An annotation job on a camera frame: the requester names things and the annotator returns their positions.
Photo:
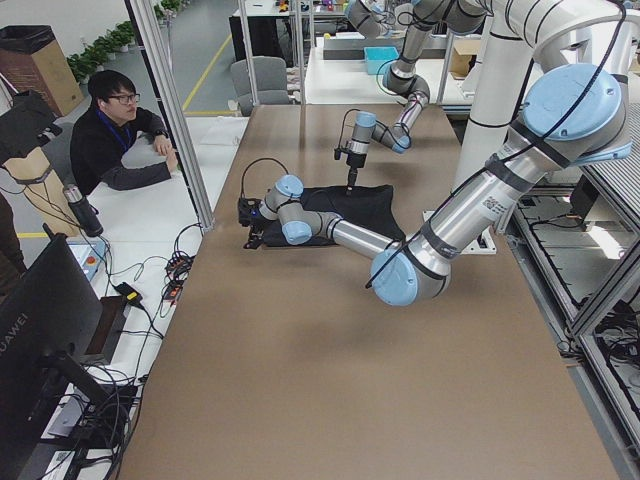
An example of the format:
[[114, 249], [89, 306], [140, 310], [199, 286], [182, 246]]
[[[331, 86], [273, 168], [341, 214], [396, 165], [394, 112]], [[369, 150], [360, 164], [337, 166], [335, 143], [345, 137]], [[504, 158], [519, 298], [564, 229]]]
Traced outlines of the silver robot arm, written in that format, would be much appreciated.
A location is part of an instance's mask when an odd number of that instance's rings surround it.
[[391, 126], [376, 125], [372, 139], [402, 154], [411, 147], [410, 130], [430, 101], [427, 81], [416, 73], [427, 37], [439, 23], [458, 35], [475, 32], [483, 25], [486, 11], [469, 1], [414, 1], [399, 23], [406, 27], [398, 58], [382, 69], [382, 86], [406, 100], [404, 109]]
[[385, 303], [406, 306], [443, 292], [452, 261], [547, 173], [627, 157], [627, 73], [639, 14], [619, 1], [417, 1], [398, 58], [383, 84], [405, 108], [387, 127], [368, 112], [337, 148], [352, 171], [368, 144], [406, 151], [409, 132], [430, 98], [415, 70], [439, 23], [458, 35], [489, 25], [479, 61], [465, 142], [478, 141], [487, 160], [473, 171], [459, 160], [454, 190], [412, 237], [392, 240], [334, 212], [307, 210], [303, 185], [281, 177], [254, 205], [238, 203], [240, 223], [258, 230], [278, 222], [286, 243], [324, 237], [372, 259], [368, 287]]

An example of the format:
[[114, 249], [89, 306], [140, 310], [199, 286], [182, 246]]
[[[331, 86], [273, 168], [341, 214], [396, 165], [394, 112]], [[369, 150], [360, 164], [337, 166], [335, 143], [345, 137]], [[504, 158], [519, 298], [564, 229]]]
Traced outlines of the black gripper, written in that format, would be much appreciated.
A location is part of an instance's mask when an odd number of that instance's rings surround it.
[[347, 154], [346, 164], [349, 166], [347, 177], [346, 196], [352, 196], [356, 185], [358, 170], [363, 168], [366, 162], [366, 155], [350, 152]]
[[258, 249], [263, 243], [264, 231], [268, 227], [267, 221], [252, 221], [248, 225], [248, 237], [244, 249]]

